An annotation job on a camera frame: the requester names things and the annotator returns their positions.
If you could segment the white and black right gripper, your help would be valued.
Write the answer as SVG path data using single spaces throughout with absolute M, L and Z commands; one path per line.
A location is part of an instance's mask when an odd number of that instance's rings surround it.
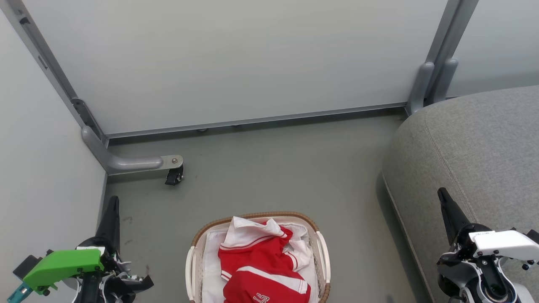
M 516 230 L 493 231 L 472 224 L 448 193 L 437 191 L 450 250 L 437 262 L 438 286 L 445 295 L 529 295 L 528 288 L 504 273 L 508 259 L 524 270 L 538 261 L 538 234 Z

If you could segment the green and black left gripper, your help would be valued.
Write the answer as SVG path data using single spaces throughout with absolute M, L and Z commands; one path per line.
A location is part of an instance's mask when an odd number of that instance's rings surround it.
M 132 274 L 119 253 L 120 200 L 112 196 L 96 237 L 73 250 L 48 250 L 45 257 L 29 255 L 13 274 L 21 285 L 6 299 L 21 303 L 29 295 L 48 296 L 58 282 L 75 289 L 75 303 L 132 303 L 138 293 L 154 286 L 150 276 Z

